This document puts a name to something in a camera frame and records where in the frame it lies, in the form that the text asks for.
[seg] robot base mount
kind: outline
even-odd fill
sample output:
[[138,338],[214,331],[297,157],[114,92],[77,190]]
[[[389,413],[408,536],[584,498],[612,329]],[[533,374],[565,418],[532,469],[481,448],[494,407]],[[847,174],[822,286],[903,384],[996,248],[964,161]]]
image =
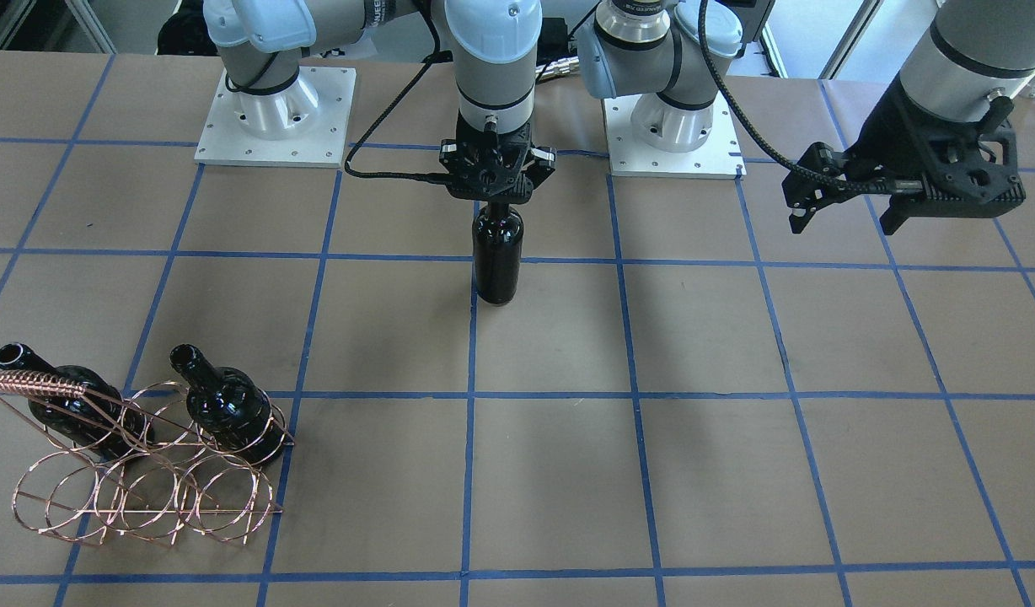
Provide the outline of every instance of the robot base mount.
[[653,148],[633,134],[630,115],[640,98],[641,95],[630,95],[603,100],[611,175],[694,179],[734,179],[745,175],[742,149],[722,95],[717,95],[713,103],[716,122],[706,142],[691,152],[682,153]]
[[230,92],[221,73],[195,161],[337,169],[355,85],[353,68],[301,66],[287,91],[255,96]]

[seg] wine bottle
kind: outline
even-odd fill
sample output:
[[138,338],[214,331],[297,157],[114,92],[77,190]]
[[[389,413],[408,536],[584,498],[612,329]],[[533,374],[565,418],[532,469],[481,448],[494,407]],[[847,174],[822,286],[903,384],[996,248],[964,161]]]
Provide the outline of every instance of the wine bottle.
[[480,208],[472,223],[472,259],[476,292],[487,304],[502,306],[518,292],[521,243],[525,223],[506,203]]
[[270,424],[270,400],[239,369],[214,368],[196,347],[184,343],[170,363],[187,380],[187,412],[221,451],[263,465],[285,449],[285,433]]
[[[147,428],[145,441],[152,442],[154,429],[145,424],[147,420],[144,415],[140,411],[121,405],[120,393],[90,369],[75,365],[54,368],[35,354],[34,350],[25,343],[8,343],[7,346],[0,349],[0,369],[34,370],[34,372],[48,373],[75,381],[75,383],[81,383],[94,392],[110,397],[113,402],[100,399],[100,397],[91,397],[89,403],[83,399],[67,399],[67,397],[40,397],[40,399],[28,400],[31,414],[38,422],[45,424],[49,429],[63,434],[76,445],[89,446],[90,451],[100,457],[102,461],[124,457],[131,453],[134,447],[120,432],[111,431],[113,424],[102,417],[100,412],[94,410],[90,403],[100,407],[106,414],[114,420],[119,420],[120,412],[123,410],[124,418],[121,426],[124,426],[125,431],[132,437],[143,439],[143,430]],[[88,422],[71,417],[66,411],[78,414]]]

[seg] bottle neck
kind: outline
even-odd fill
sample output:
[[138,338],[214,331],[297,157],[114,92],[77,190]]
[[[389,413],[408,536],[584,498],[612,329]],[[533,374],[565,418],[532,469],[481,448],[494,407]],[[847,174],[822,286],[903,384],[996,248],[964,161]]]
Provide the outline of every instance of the bottle neck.
[[0,369],[2,370],[36,370],[40,373],[57,373],[42,356],[38,356],[25,343],[8,343],[0,349]]
[[194,389],[214,395],[221,389],[225,384],[221,373],[210,365],[210,362],[196,347],[185,343],[177,346],[170,353],[170,362],[175,372],[187,380]]

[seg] black cable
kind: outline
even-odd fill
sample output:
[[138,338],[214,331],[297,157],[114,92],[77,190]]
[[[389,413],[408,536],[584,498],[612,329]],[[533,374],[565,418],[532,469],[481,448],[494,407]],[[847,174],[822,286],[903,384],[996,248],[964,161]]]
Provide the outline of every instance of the black cable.
[[[592,5],[592,8],[588,8],[588,12],[586,12],[586,16],[582,17],[582,20],[579,21],[578,25],[575,25],[574,27],[570,28],[570,32],[566,35],[566,45],[567,46],[569,46],[571,39],[574,39],[574,34],[576,34],[576,32],[579,32],[579,29],[582,28],[582,26],[584,25],[584,22],[587,22],[588,18],[591,17],[591,16],[593,16],[593,12],[596,11],[596,7],[599,7],[599,2],[598,1],[595,4]],[[548,69],[548,66],[551,65],[552,63],[553,63],[553,61],[549,61],[549,62],[545,62],[545,64],[543,64],[541,66],[539,74],[536,74],[536,81],[533,82],[533,86],[537,85],[537,84],[540,84],[540,80],[543,80],[543,73]]]
[[252,78],[252,81],[247,82],[247,84],[236,84],[235,82],[233,82],[232,78],[229,77],[229,73],[225,73],[225,88],[232,93],[243,93],[244,91],[250,91],[252,86],[259,84],[259,81],[263,80],[263,77],[266,76],[266,73],[270,69],[272,65],[274,65],[274,61],[277,61],[277,59],[278,59],[278,53],[277,52],[271,53],[270,58],[267,58],[265,64],[263,64],[263,69],[260,69],[259,74],[256,74],[256,78]]
[[428,7],[424,6],[421,0],[412,0],[414,7],[417,11],[420,11],[420,16],[424,18],[424,23],[428,26],[428,31],[432,32],[432,39],[434,42],[434,49],[432,54],[424,57],[424,65],[421,66],[420,71],[413,77],[413,80],[409,81],[409,84],[402,89],[397,96],[394,97],[393,102],[390,103],[389,107],[383,111],[383,114],[379,115],[379,118],[375,119],[375,122],[364,131],[364,134],[360,137],[359,141],[353,143],[352,149],[345,156],[345,172],[349,173],[353,177],[360,177],[362,179],[409,179],[412,181],[424,181],[424,183],[436,183],[440,185],[445,185],[452,183],[451,176],[447,173],[388,173],[388,172],[372,172],[363,173],[360,170],[352,168],[352,158],[356,153],[363,147],[364,143],[367,142],[367,138],[371,138],[372,134],[375,133],[379,124],[383,123],[390,116],[390,112],[397,107],[397,104],[402,103],[402,99],[406,98],[406,95],[412,91],[414,86],[420,82],[421,78],[424,78],[424,74],[428,73],[432,65],[436,65],[437,62],[443,62],[441,57],[441,47],[442,42],[439,39],[439,30],[436,30],[436,25],[432,22],[432,15],[430,15]]
[[782,153],[776,151],[772,147],[771,143],[765,141],[758,134],[757,127],[753,123],[749,121],[745,112],[742,108],[738,106],[738,100],[734,98],[734,95],[727,88],[727,84],[723,82],[723,78],[720,76],[719,70],[716,69],[716,65],[711,58],[711,53],[709,50],[709,39],[706,36],[706,13],[709,10],[709,0],[702,0],[702,8],[700,8],[698,17],[698,35],[700,39],[700,46],[702,46],[702,56],[706,59],[706,64],[709,66],[709,71],[713,76],[713,80],[716,82],[716,88],[723,94],[723,98],[727,99],[727,105],[731,107],[731,111],[738,118],[738,123],[742,124],[745,128],[746,134],[749,134],[750,138],[753,138],[753,142],[757,142],[757,146],[761,148],[764,153],[769,154],[772,161],[776,161],[783,169],[791,170],[792,173],[802,175],[810,181],[817,181],[823,185],[828,185],[829,187],[838,187],[840,190],[846,190],[849,193],[858,193],[858,195],[887,195],[888,186],[883,181],[878,183],[860,183],[860,181],[848,181],[844,179],[833,179],[828,175],[823,175],[818,173],[817,170],[809,170],[804,168],[804,166],[796,165],[791,158],[788,158]]

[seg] blue tape grid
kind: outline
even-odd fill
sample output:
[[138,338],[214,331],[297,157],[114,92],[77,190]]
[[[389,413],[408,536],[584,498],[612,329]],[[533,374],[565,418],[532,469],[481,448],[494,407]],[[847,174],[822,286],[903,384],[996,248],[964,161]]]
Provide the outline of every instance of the blue tape grid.
[[[329,242],[331,242],[331,234],[333,232],[333,219],[337,215],[337,201],[342,192],[342,172],[335,170],[333,174],[333,193],[331,201],[329,201],[329,214],[326,218],[326,230],[324,232],[324,241],[322,241],[322,251],[319,256],[319,269],[316,274],[315,291],[312,293],[312,308],[308,312],[308,323],[306,323],[306,329],[304,331],[304,346],[301,349],[301,364],[297,371],[297,389],[293,395],[293,406],[289,415],[289,431],[294,436],[297,435],[297,421],[299,418],[299,412],[301,412],[301,403],[304,402],[304,381],[306,379],[306,371],[308,370],[308,354],[312,351],[312,341],[315,337],[315,323],[319,316],[319,299],[322,297],[322,288],[324,287],[324,281],[326,278],[326,253],[329,253]],[[282,460],[282,476],[278,480],[278,491],[277,499],[278,503],[286,502],[286,488],[289,484],[289,470],[292,465],[293,455],[295,449],[287,450],[285,458]],[[274,551],[277,550],[278,546],[278,532],[282,530],[282,514],[276,514],[270,522],[270,538],[267,539],[266,545],[266,555],[263,559],[263,579],[259,584],[259,595],[256,599],[256,604],[258,607],[265,607],[266,605],[266,595],[270,589],[270,575],[271,570],[274,568]]]
[[619,237],[619,214],[615,208],[615,181],[607,176],[607,200],[611,204],[611,234],[615,239],[615,273],[619,280],[619,300],[622,305],[622,330],[626,341],[626,368],[629,370],[629,399],[633,403],[633,430],[638,434],[638,464],[642,471],[642,493],[645,498],[645,518],[649,527],[649,548],[652,552],[652,576],[656,584],[656,604],[667,607],[668,596],[663,587],[660,563],[660,536],[656,530],[656,509],[652,503],[652,485],[649,481],[648,454],[645,451],[645,423],[642,417],[641,389],[638,388],[638,363],[633,358],[633,334],[629,323],[629,300],[626,298],[626,273],[622,265],[622,238]]
[[[472,203],[474,218],[479,212],[479,203]],[[465,426],[465,476],[461,482],[461,583],[459,585],[459,606],[469,607],[469,572],[472,569],[472,466],[475,454],[475,412],[476,412],[476,315],[479,300],[476,296],[476,277],[469,274],[469,382],[466,385]]]
[[[757,245],[757,234],[753,231],[753,224],[749,218],[749,207],[746,204],[745,193],[742,192],[741,178],[736,180],[736,193],[738,194],[738,204],[742,205],[742,215],[745,220],[746,232],[749,235],[749,247],[753,252],[753,259],[761,261],[761,250]],[[836,531],[833,529],[833,516],[831,516],[828,510],[828,500],[825,499],[825,489],[821,483],[818,458],[815,456],[814,444],[810,441],[810,431],[806,427],[806,415],[802,412],[802,403],[799,401],[798,392],[795,388],[795,378],[791,372],[788,348],[783,345],[783,335],[779,331],[779,318],[776,316],[776,308],[772,300],[772,292],[769,288],[768,277],[765,276],[764,266],[758,265],[757,273],[761,280],[761,291],[765,294],[765,307],[768,308],[769,319],[772,322],[772,334],[776,338],[779,362],[783,366],[783,379],[788,381],[788,392],[791,395],[792,408],[795,410],[795,422],[798,424],[798,430],[802,436],[803,449],[806,450],[806,462],[810,466],[810,479],[814,480],[814,489],[818,493],[818,507],[821,509],[821,518],[825,523],[825,533],[828,536],[828,548],[833,556],[834,572],[836,572],[837,580],[840,582],[840,592],[844,596],[845,607],[853,607],[851,590],[848,587],[848,578],[844,569],[844,559],[840,557],[840,546],[836,542]]]
[[[312,311],[308,319],[308,326],[306,326],[304,348],[302,348],[302,359],[301,368],[298,372],[297,378],[297,389],[294,392],[282,392],[272,393],[274,397],[289,397],[289,399],[294,400],[293,410],[290,415],[290,429],[295,431],[295,424],[297,423],[297,414],[299,404],[301,404],[302,399],[391,399],[391,397],[402,397],[402,399],[417,399],[417,397],[441,397],[442,399],[459,399],[459,397],[466,397],[468,403],[468,415],[467,415],[467,431],[466,431],[466,478],[465,478],[465,495],[464,495],[464,512],[463,512],[463,538],[461,543],[463,543],[463,556],[461,557],[461,570],[460,572],[363,572],[363,573],[272,573],[272,558],[274,558],[274,548],[277,546],[277,541],[279,537],[279,522],[282,518],[275,516],[274,522],[271,524],[270,539],[268,539],[267,552],[264,562],[264,569],[262,573],[258,575],[256,573],[248,573],[247,575],[75,575],[75,561],[79,555],[79,547],[73,546],[73,550],[70,552],[69,559],[66,561],[66,567],[64,568],[64,573],[62,575],[52,575],[52,576],[0,576],[0,584],[58,584],[57,598],[55,600],[55,606],[59,607],[62,605],[64,596],[66,595],[67,585],[71,583],[126,583],[126,582],[150,582],[150,583],[198,583],[198,582],[209,582],[209,583],[259,583],[259,605],[264,605],[266,600],[266,591],[268,584],[275,581],[283,582],[308,582],[308,581],[432,581],[432,580],[461,580],[461,607],[466,607],[468,604],[468,582],[470,580],[498,580],[498,579],[560,579],[560,578],[628,578],[628,577],[652,577],[656,580],[656,595],[657,604],[663,606],[667,602],[663,592],[663,578],[671,577],[701,577],[701,576],[758,576],[758,575],[801,575],[802,573],[835,573],[840,580],[841,589],[845,596],[845,604],[850,607],[851,599],[850,592],[846,584],[846,573],[875,573],[875,572],[930,572],[930,570],[1010,570],[1014,576],[1015,584],[1017,584],[1019,595],[1024,601],[1025,606],[1030,606],[1030,599],[1027,597],[1026,588],[1023,584],[1022,577],[1019,576],[1019,570],[1022,569],[1035,569],[1035,560],[1015,560],[1013,554],[1011,554],[1010,549],[1008,549],[1007,541],[1000,527],[1000,522],[998,521],[995,509],[993,509],[992,501],[988,499],[986,493],[986,488],[981,482],[977,466],[975,464],[974,458],[969,449],[968,442],[964,431],[959,425],[959,421],[956,417],[954,407],[952,405],[953,400],[1012,400],[1012,401],[1035,401],[1035,395],[990,395],[990,393],[949,393],[946,391],[944,383],[939,376],[937,360],[933,356],[933,350],[929,349],[928,342],[925,338],[925,333],[919,322],[917,312],[915,312],[914,304],[911,302],[910,293],[907,292],[906,284],[903,281],[900,271],[903,269],[913,269],[914,271],[965,271],[965,272],[1015,272],[1023,276],[1028,288],[1035,299],[1035,288],[1033,282],[1031,282],[1030,274],[1035,273],[1035,268],[1029,268],[1025,266],[1019,261],[1017,253],[1015,253],[1013,244],[1011,244],[1010,238],[1007,237],[1003,227],[1001,226],[999,220],[995,220],[996,227],[998,228],[1001,237],[1004,239],[1008,251],[1010,251],[1011,257],[1014,259],[1014,266],[951,266],[951,265],[898,265],[895,262],[894,256],[892,256],[892,251],[890,245],[888,245],[887,239],[882,236],[883,245],[885,247],[885,253],[888,256],[887,265],[858,265],[858,264],[793,264],[792,262],[768,262],[762,261],[760,258],[760,253],[757,250],[756,235],[753,235],[752,226],[749,222],[748,208],[746,206],[745,197],[743,196],[741,187],[737,185],[738,196],[740,197],[740,204],[742,205],[744,218],[747,224],[747,231],[750,238],[750,244],[752,247],[753,253],[756,253],[756,260],[753,261],[710,261],[710,260],[674,260],[674,259],[625,259],[622,257],[621,245],[619,241],[619,230],[618,230],[618,219],[615,215],[615,199],[614,199],[614,187],[611,185],[611,177],[609,177],[609,187],[610,187],[610,199],[611,199],[611,218],[613,220],[613,230],[615,238],[615,258],[614,259],[597,259],[597,258],[583,258],[583,259],[568,259],[568,258],[526,258],[525,262],[529,264],[602,264],[602,265],[615,265],[617,266],[618,278],[619,278],[619,289],[620,289],[620,302],[622,305],[623,311],[623,328],[626,337],[626,346],[628,347],[628,365],[630,373],[630,392],[614,393],[614,392],[583,392],[583,393],[570,393],[570,392],[476,392],[475,389],[475,324],[476,324],[476,296],[475,291],[471,295],[470,304],[470,335],[469,335],[469,385],[468,392],[464,393],[446,393],[446,392],[306,392],[304,389],[304,376],[306,372],[306,355],[310,350],[310,343],[314,335],[315,319],[318,314],[319,296],[321,294],[322,284],[325,280],[325,265],[326,261],[329,259],[382,259],[382,260],[393,260],[393,261],[443,261],[443,262],[468,262],[470,257],[468,256],[403,256],[403,255],[358,255],[358,254],[331,254],[329,253],[329,234],[331,233],[331,228],[333,226],[333,218],[336,214],[337,206],[337,195],[341,187],[341,173],[337,173],[335,178],[335,185],[333,186],[333,200],[331,205],[331,211],[328,218],[328,230],[325,232],[325,241],[322,247],[321,254],[297,254],[297,253],[255,253],[255,252],[185,252],[179,251],[179,239],[182,237],[184,227],[186,226],[191,205],[194,204],[195,196],[198,193],[198,185],[202,180],[202,174],[204,174],[204,168],[199,168],[197,176],[195,176],[195,181],[191,187],[191,193],[185,204],[185,210],[182,214],[181,222],[179,222],[179,227],[177,235],[175,235],[174,242],[170,250],[168,251],[121,251],[121,250],[52,250],[52,249],[27,249],[25,243],[33,231],[34,226],[37,223],[40,212],[42,212],[45,206],[48,204],[49,197],[51,197],[52,192],[56,187],[56,183],[61,173],[63,172],[64,166],[66,166],[67,158],[70,156],[70,151],[75,149],[76,146],[167,146],[167,147],[194,147],[197,145],[196,142],[144,142],[144,141],[101,141],[101,139],[82,139],[80,134],[82,134],[83,127],[86,123],[90,112],[93,110],[93,105],[97,100],[98,94],[101,92],[102,85],[109,76],[111,66],[113,64],[115,57],[111,57],[110,61],[107,62],[105,70],[102,70],[102,76],[97,82],[97,86],[93,91],[89,99],[89,104],[84,111],[84,114],[76,126],[73,136],[70,139],[41,139],[41,138],[0,138],[0,143],[47,143],[47,145],[63,145],[66,146],[54,174],[52,174],[51,180],[49,180],[47,189],[45,189],[42,197],[40,197],[39,203],[35,208],[35,211],[31,215],[30,222],[25,228],[24,234],[21,235],[20,242],[13,249],[8,249],[8,247],[0,247],[0,254],[10,254],[8,265],[2,272],[0,280],[0,295],[4,289],[11,270],[16,268],[18,259],[22,255],[116,255],[116,256],[155,256],[155,257],[166,257],[166,265],[162,271],[161,279],[156,288],[154,300],[152,300],[152,306],[150,312],[148,312],[147,322],[144,324],[143,335],[141,335],[140,341],[137,346],[136,354],[134,356],[131,368],[129,368],[129,375],[127,384],[131,384],[135,375],[138,370],[139,362],[143,357],[143,349],[145,343],[147,343],[148,334],[150,333],[152,321],[154,321],[154,315],[156,309],[164,293],[165,285],[167,285],[168,277],[170,277],[170,270],[172,264],[174,264],[175,258],[178,257],[248,257],[248,258],[306,258],[306,259],[318,259],[319,261],[319,271],[317,274],[316,288],[313,295]],[[834,114],[833,108],[831,107],[830,100],[827,96],[827,91],[825,91],[824,84],[822,86],[822,93],[825,95],[825,102],[828,107],[829,114],[833,118],[833,123],[836,124],[837,132],[841,136],[842,142],[842,131],[840,124],[838,123],[836,114]],[[407,145],[387,145],[386,143],[375,143],[375,145],[368,145],[367,147],[378,147],[385,149],[414,149],[414,150],[436,150],[435,146],[407,146]],[[605,153],[588,151],[588,150],[560,150],[561,155],[586,155],[593,157],[607,157]],[[752,163],[771,163],[768,158],[746,158],[747,162]],[[1035,173],[1035,168],[1022,169],[1024,173]],[[867,204],[870,210],[873,220],[875,220],[875,226],[877,226],[877,214],[873,207],[873,201],[867,199]],[[626,301],[625,292],[625,272],[624,267],[626,265],[733,265],[733,266],[752,266],[756,268],[761,277],[761,283],[763,283],[763,291],[765,292],[765,302],[769,308],[770,318],[773,323],[774,333],[776,334],[777,347],[779,348],[780,356],[783,358],[785,368],[785,378],[788,380],[788,389],[790,392],[771,392],[771,393],[734,393],[733,395],[717,395],[717,393],[687,393],[687,392],[640,392],[638,389],[638,378],[635,363],[633,363],[633,341],[632,335],[629,330],[629,318],[628,318],[628,301]],[[775,308],[772,301],[771,291],[769,291],[767,280],[765,280],[765,268],[775,268],[775,266],[798,266],[798,268],[840,268],[840,269],[890,269],[896,276],[897,282],[903,292],[904,300],[906,300],[906,306],[910,312],[912,322],[915,323],[915,329],[917,329],[919,339],[921,339],[923,346],[926,351],[927,358],[930,366],[933,366],[934,375],[938,378],[938,386],[941,392],[938,393],[911,393],[911,392],[796,392],[794,387],[794,380],[792,380],[790,366],[788,366],[787,351],[785,350],[782,336],[779,335],[778,322],[775,315]],[[633,418],[635,420],[635,432],[638,434],[638,456],[640,456],[642,464],[642,476],[643,476],[643,491],[645,492],[645,503],[647,510],[647,517],[649,523],[649,534],[650,534],[650,546],[652,549],[653,568],[652,569],[609,569],[609,570],[591,570],[591,569],[564,569],[564,570],[470,570],[469,563],[469,550],[470,550],[470,534],[471,534],[471,500],[472,500],[472,455],[474,454],[474,401],[482,397],[483,399],[563,399],[563,397],[604,397],[605,399],[625,399],[628,397],[633,401]],[[830,516],[828,515],[827,505],[825,504],[824,492],[820,484],[820,474],[817,466],[817,459],[815,458],[814,450],[809,442],[809,435],[807,435],[806,427],[804,424],[804,415],[802,415],[801,408],[799,406],[799,400],[801,399],[826,399],[826,397],[854,397],[854,399],[923,399],[923,400],[941,400],[946,403],[948,408],[950,420],[953,423],[953,427],[956,430],[957,438],[960,439],[962,449],[964,449],[965,458],[968,459],[969,467],[971,468],[972,474],[975,479],[976,485],[979,490],[979,495],[983,499],[984,505],[986,505],[987,514],[990,516],[993,526],[995,527],[995,533],[998,536],[1000,545],[1005,554],[1004,560],[993,560],[993,561],[933,561],[933,562],[870,562],[870,563],[844,563],[840,558],[838,558],[836,539],[834,539],[833,527],[831,527]],[[649,487],[648,480],[648,467],[647,460],[645,457],[645,446],[644,446],[644,435],[643,435],[643,425],[641,417],[641,400],[655,400],[655,399],[791,399],[795,406],[796,415],[799,423],[800,432],[803,437],[803,444],[806,446],[806,457],[809,459],[810,472],[815,480],[815,489],[817,489],[819,495],[819,501],[822,505],[823,515],[825,517],[826,530],[829,534],[829,545],[833,551],[833,563],[831,565],[804,565],[804,566],[775,566],[775,568],[704,568],[704,569],[663,569],[660,566],[659,560],[659,546],[657,545],[656,538],[656,521],[655,521],[655,511],[652,508],[651,489]],[[285,489],[288,482],[290,462],[291,462],[292,452],[288,452],[286,458],[283,462],[282,479],[279,480],[279,501],[284,499]]]

